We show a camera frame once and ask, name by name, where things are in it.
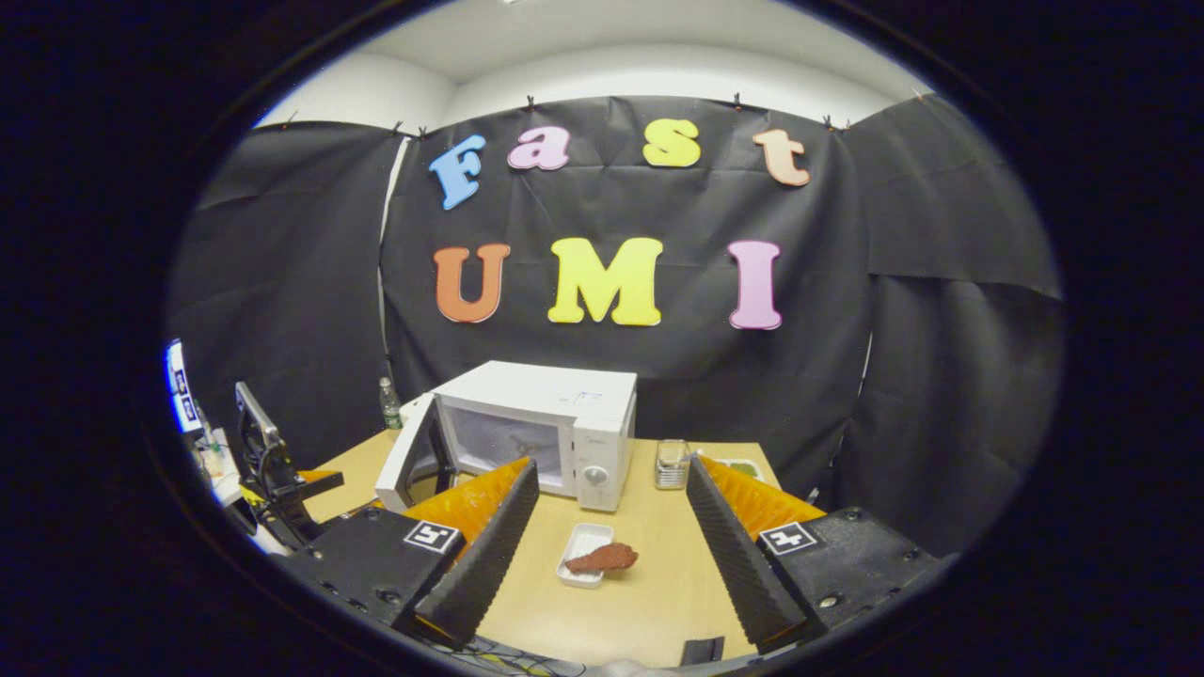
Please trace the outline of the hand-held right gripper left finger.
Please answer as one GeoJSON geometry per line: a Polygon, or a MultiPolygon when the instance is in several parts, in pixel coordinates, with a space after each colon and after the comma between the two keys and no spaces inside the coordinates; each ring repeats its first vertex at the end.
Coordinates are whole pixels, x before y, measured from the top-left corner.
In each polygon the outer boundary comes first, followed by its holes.
{"type": "Polygon", "coordinates": [[[401,513],[366,507],[275,564],[374,622],[461,648],[498,595],[537,498],[536,463],[523,457],[401,513]]]}

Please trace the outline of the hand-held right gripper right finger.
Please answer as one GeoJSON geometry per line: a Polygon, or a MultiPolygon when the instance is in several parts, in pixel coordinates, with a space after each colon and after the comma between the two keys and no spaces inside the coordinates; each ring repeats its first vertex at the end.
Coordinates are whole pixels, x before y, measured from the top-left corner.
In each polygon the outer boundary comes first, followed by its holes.
{"type": "Polygon", "coordinates": [[[868,510],[826,513],[708,457],[689,459],[687,499],[760,653],[858,622],[943,566],[868,510]]]}

